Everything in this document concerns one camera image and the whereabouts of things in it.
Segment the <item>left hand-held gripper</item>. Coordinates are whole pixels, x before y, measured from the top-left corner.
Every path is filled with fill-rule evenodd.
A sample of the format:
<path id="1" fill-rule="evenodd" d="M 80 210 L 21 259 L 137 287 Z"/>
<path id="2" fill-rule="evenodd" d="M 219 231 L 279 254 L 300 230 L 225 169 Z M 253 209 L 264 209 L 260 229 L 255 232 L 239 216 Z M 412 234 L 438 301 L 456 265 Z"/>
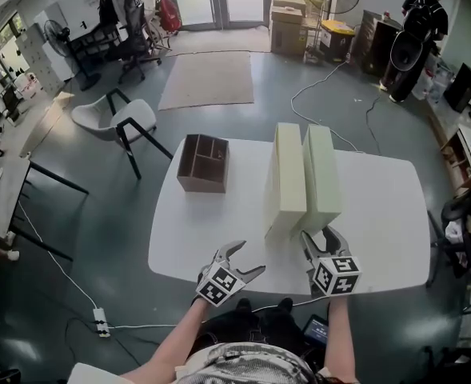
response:
<path id="1" fill-rule="evenodd" d="M 216 251 L 213 261 L 201 268 L 196 287 L 198 298 L 204 298 L 209 304 L 219 307 L 265 272 L 266 266 L 241 271 L 230 265 L 230 257 L 245 244 L 246 240 L 225 244 Z"/>

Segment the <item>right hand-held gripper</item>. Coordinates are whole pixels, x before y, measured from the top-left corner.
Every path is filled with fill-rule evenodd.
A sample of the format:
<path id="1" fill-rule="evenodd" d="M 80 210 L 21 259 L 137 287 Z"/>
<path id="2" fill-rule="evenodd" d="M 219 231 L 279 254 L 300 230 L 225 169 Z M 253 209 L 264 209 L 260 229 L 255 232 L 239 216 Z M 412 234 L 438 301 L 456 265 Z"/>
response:
<path id="1" fill-rule="evenodd" d="M 345 296 L 353 294 L 361 277 L 361 264 L 357 257 L 350 256 L 349 244 L 331 226 L 322 230 L 324 255 L 312 236 L 302 230 L 302 248 L 311 268 L 306 272 L 309 279 L 311 298 Z"/>

